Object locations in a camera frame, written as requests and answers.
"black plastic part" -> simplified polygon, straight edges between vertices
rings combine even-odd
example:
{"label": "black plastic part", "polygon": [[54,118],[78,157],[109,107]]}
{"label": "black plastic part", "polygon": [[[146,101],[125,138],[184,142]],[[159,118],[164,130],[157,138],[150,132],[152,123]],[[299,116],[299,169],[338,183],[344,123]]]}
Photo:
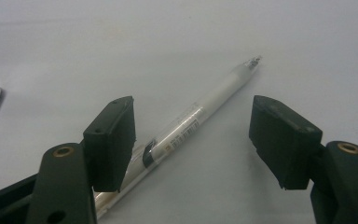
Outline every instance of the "black plastic part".
{"label": "black plastic part", "polygon": [[135,142],[132,97],[108,104],[83,135],[94,190],[120,190]]}
{"label": "black plastic part", "polygon": [[322,134],[283,103],[255,96],[249,137],[281,188],[307,188],[309,155],[318,151]]}
{"label": "black plastic part", "polygon": [[26,223],[96,223],[94,197],[81,145],[60,145],[45,153]]}
{"label": "black plastic part", "polygon": [[315,184],[310,192],[316,223],[332,224],[337,213],[337,200],[332,194],[323,193]]}
{"label": "black plastic part", "polygon": [[305,189],[318,224],[358,223],[358,146],[320,145],[322,131],[279,101],[255,96],[249,136],[281,187]]}
{"label": "black plastic part", "polygon": [[28,212],[36,175],[0,190],[0,223],[22,224]]}
{"label": "black plastic part", "polygon": [[[347,151],[338,147],[345,144]],[[358,146],[345,142],[330,142],[324,153],[324,166],[335,193],[338,210],[334,223],[358,223]]]}

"white surface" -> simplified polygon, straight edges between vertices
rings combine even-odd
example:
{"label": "white surface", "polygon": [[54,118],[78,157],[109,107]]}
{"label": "white surface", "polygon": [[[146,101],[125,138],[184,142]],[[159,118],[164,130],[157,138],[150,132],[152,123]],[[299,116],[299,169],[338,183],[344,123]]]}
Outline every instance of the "white surface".
{"label": "white surface", "polygon": [[258,73],[100,223],[314,223],[247,137],[255,94],[358,144],[358,1],[0,1],[0,189],[135,99],[143,144],[236,64]]}

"brass insert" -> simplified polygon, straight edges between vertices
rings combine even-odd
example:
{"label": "brass insert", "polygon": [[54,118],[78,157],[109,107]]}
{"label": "brass insert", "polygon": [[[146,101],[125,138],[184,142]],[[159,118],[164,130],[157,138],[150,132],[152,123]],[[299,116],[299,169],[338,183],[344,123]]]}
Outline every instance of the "brass insert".
{"label": "brass insert", "polygon": [[358,154],[358,147],[350,143],[338,143],[338,148],[350,154]]}
{"label": "brass insert", "polygon": [[66,157],[71,155],[75,151],[72,147],[60,147],[54,150],[53,156],[54,157]]}

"brass screw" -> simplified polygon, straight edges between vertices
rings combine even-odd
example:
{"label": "brass screw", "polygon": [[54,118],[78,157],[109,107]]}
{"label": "brass screw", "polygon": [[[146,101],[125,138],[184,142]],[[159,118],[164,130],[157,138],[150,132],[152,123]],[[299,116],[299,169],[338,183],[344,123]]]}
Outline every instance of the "brass screw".
{"label": "brass screw", "polygon": [[358,147],[351,143],[338,143],[338,148],[343,150],[344,152],[356,155],[358,154]]}

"white pen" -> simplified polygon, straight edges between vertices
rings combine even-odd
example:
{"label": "white pen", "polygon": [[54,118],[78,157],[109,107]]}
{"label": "white pen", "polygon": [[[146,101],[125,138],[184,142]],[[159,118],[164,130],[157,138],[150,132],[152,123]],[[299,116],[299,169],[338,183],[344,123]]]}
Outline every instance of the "white pen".
{"label": "white pen", "polygon": [[120,193],[95,193],[97,217],[101,217],[107,209],[177,149],[232,94],[239,90],[255,72],[260,60],[261,56],[254,57],[235,67],[214,88],[199,98],[146,146],[140,146],[133,150]]}

